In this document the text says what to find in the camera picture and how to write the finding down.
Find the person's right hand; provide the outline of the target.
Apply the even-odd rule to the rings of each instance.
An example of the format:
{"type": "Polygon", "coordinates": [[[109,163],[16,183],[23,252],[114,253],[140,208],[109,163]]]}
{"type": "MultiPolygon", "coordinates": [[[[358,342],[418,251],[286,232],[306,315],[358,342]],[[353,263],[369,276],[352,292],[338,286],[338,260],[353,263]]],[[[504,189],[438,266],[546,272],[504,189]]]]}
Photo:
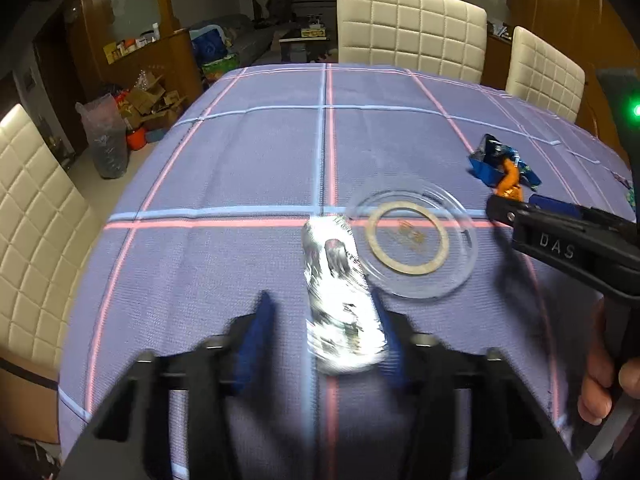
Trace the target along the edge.
{"type": "Polygon", "coordinates": [[[603,300],[594,307],[593,335],[586,359],[586,370],[582,378],[582,390],[578,396],[577,408],[580,417],[592,426],[599,426],[612,410],[610,389],[614,380],[624,393],[636,400],[640,396],[640,362],[634,358],[626,362],[615,373],[612,359],[603,343],[605,316],[603,300]]]}

